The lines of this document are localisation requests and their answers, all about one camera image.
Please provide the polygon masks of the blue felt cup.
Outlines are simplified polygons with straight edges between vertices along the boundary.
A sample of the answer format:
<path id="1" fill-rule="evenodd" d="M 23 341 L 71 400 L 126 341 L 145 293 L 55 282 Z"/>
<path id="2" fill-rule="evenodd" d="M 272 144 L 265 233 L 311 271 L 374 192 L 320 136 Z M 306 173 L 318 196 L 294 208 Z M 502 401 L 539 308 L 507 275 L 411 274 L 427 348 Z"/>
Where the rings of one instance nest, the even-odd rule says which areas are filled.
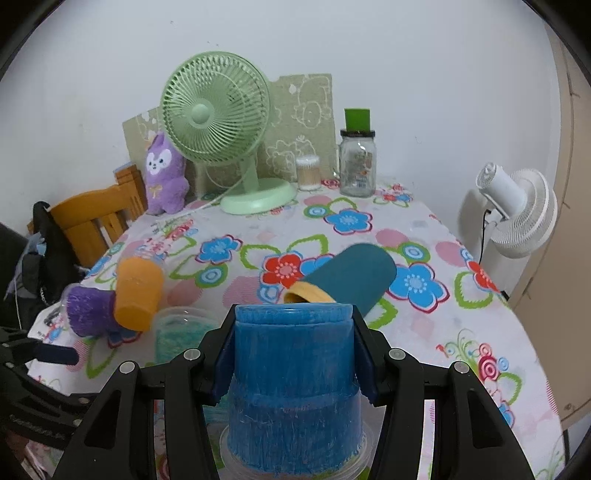
<path id="1" fill-rule="evenodd" d="M 226 445 L 256 474 L 335 474 L 360 454 L 353 307 L 238 305 Z"/>

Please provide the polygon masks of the purple felt cup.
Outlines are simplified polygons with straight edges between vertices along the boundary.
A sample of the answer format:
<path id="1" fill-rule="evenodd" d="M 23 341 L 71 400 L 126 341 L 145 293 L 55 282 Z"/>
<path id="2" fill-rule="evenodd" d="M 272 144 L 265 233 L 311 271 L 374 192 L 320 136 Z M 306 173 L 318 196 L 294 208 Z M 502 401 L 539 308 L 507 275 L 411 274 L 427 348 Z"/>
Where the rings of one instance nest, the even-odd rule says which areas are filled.
<path id="1" fill-rule="evenodd" d="M 118 330 L 114 318 L 115 292 L 81 285 L 72 286 L 65 297 L 65 315 L 79 337 L 97 337 Z"/>

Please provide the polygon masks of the orange felt cup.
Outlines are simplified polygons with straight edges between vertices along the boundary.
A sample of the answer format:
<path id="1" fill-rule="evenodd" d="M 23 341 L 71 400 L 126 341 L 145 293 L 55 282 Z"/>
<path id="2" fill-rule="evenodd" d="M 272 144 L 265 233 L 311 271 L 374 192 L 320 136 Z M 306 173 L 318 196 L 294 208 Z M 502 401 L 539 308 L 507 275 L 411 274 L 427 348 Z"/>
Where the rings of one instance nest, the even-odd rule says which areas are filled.
<path id="1" fill-rule="evenodd" d="M 129 257 L 117 266 L 114 318 L 123 328 L 144 332 L 150 329 L 158 310 L 164 273 L 153 259 Z"/>

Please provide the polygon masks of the teal green plastic cup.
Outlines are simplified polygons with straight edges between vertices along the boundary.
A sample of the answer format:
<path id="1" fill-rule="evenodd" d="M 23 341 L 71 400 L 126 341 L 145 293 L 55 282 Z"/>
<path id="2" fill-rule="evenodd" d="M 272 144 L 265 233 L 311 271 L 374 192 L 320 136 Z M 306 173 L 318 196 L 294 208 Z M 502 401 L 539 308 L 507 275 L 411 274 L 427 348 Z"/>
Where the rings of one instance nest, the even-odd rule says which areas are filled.
<path id="1" fill-rule="evenodd" d="M 185 350 L 197 348 L 204 335 L 220 324 L 221 320 L 204 309 L 175 306 L 160 310 L 151 324 L 155 363 L 167 363 Z"/>

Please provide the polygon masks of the dark teal cup yellow rim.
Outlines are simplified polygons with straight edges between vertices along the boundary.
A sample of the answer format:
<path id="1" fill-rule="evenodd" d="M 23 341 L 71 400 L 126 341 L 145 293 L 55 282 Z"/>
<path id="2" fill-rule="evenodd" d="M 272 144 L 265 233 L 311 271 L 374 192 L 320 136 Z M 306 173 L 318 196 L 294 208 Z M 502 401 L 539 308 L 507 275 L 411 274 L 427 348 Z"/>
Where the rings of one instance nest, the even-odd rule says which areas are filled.
<path id="1" fill-rule="evenodd" d="M 380 246 L 360 243 L 335 256 L 301 263 L 303 276 L 287 288 L 284 303 L 351 304 L 366 316 L 397 277 L 397 265 Z"/>

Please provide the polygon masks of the black clothing pile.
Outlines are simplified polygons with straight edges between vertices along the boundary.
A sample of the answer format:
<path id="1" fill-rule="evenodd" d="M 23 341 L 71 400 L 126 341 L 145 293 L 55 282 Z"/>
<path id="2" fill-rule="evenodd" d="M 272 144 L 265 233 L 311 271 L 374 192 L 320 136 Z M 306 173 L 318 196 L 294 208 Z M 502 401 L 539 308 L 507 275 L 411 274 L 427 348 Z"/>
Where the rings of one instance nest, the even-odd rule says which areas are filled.
<path id="1" fill-rule="evenodd" d="M 33 233 L 1 227 L 1 325 L 28 330 L 37 315 L 61 299 L 83 271 L 49 204 L 33 205 Z"/>

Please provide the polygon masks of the wooden chair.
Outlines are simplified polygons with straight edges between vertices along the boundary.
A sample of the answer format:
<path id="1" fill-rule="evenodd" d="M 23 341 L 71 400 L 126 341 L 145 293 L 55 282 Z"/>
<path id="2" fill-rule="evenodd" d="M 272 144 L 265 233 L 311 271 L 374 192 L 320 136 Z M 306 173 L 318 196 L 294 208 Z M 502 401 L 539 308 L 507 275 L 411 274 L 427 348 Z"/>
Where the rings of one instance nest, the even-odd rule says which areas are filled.
<path id="1" fill-rule="evenodd" d="M 147 210 L 140 169 L 127 163 L 114 171 L 115 184 L 75 195 L 49 209 L 86 268 Z"/>

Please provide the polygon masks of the purple plush bunny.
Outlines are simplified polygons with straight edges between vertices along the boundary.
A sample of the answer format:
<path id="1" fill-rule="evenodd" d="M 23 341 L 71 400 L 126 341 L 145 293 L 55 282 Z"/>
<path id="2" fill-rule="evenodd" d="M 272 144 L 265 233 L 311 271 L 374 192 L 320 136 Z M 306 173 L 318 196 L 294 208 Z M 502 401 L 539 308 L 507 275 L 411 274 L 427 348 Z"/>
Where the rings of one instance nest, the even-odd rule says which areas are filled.
<path id="1" fill-rule="evenodd" d="M 189 183 L 186 160 L 159 131 L 147 149 L 145 159 L 146 212 L 150 215 L 175 214 L 185 205 Z"/>

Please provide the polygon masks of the floral tablecloth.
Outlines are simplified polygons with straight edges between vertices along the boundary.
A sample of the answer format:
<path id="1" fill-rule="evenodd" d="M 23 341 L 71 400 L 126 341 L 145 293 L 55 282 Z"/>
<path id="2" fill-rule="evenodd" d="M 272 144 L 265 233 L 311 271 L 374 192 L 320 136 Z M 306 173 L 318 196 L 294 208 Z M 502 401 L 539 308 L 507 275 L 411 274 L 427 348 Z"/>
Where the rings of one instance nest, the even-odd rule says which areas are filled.
<path id="1" fill-rule="evenodd" d="M 401 276 L 370 311 L 370 327 L 418 360 L 467 363 L 512 428 L 538 479 L 565 465 L 557 407 L 523 326 L 473 255 L 400 184 L 349 198 L 335 182 L 270 212 L 231 216 L 208 200 L 178 219 L 135 220 L 91 268 L 90 288 L 111 290 L 119 262 L 161 243 L 162 307 L 222 320 L 239 303 L 280 302 L 287 289 L 356 243 L 383 248 Z"/>

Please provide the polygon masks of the white floor fan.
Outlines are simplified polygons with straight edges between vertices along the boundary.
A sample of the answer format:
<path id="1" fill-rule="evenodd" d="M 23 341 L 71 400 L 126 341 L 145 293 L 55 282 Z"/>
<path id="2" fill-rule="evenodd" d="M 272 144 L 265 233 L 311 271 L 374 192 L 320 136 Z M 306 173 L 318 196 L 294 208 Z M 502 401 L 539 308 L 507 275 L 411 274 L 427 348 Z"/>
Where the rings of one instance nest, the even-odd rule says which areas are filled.
<path id="1" fill-rule="evenodd" d="M 477 263 L 509 299 L 531 257 L 551 238 L 558 218 L 557 196 L 544 174 L 534 168 L 509 173 L 489 162 L 475 184 L 484 199 Z"/>

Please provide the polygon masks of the green desk fan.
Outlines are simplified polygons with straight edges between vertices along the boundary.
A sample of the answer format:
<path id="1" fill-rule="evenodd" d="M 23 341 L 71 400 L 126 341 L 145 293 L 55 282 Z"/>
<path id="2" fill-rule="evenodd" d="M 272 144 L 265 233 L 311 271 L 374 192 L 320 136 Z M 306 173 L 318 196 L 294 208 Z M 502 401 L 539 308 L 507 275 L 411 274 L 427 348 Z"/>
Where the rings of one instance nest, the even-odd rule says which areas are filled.
<path id="1" fill-rule="evenodd" d="M 266 75 L 249 60 L 223 51 L 191 57 L 167 80 L 160 113 L 167 138 L 185 159 L 238 166 L 240 179 L 219 201 L 225 213 L 259 214 L 296 197 L 287 180 L 262 178 L 256 171 L 273 98 Z"/>

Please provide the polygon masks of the cotton swab container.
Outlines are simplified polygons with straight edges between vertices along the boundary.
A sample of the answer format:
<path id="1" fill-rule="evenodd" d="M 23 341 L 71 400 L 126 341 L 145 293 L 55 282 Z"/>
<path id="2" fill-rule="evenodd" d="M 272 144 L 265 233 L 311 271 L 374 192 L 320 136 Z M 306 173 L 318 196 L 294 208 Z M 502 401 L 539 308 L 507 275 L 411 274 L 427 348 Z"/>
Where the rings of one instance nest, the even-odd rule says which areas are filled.
<path id="1" fill-rule="evenodd" d="M 297 184 L 301 191 L 314 191 L 322 186 L 321 160 L 318 155 L 305 155 L 295 160 Z"/>

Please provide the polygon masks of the glass mug jar green lid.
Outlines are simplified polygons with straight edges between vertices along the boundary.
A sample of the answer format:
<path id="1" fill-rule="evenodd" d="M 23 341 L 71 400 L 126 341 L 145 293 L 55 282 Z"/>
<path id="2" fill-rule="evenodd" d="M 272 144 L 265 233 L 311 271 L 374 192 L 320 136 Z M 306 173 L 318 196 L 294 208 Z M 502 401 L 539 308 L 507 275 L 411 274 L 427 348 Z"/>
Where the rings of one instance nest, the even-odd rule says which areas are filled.
<path id="1" fill-rule="evenodd" d="M 370 110 L 345 109 L 345 127 L 339 143 L 339 190 L 344 195 L 368 198 L 376 189 L 376 132 L 370 125 Z"/>

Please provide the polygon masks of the beige cartoon wall mat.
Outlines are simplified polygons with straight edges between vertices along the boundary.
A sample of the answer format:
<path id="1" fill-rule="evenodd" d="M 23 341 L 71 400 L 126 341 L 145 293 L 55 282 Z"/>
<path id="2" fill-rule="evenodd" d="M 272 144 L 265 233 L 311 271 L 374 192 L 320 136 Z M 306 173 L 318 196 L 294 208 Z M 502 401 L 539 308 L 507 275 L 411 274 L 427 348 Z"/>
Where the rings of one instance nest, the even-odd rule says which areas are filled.
<path id="1" fill-rule="evenodd" d="M 332 75 L 297 74 L 270 82 L 273 94 L 273 121 L 259 145 L 256 169 L 260 177 L 280 177 L 297 181 L 296 159 L 317 155 L 323 180 L 334 179 L 338 146 L 332 110 Z M 122 124 L 131 162 L 142 173 L 148 146 L 162 130 L 159 107 L 143 112 Z M 201 197 L 224 191 L 240 178 L 237 166 L 195 165 L 187 161 L 190 195 Z"/>

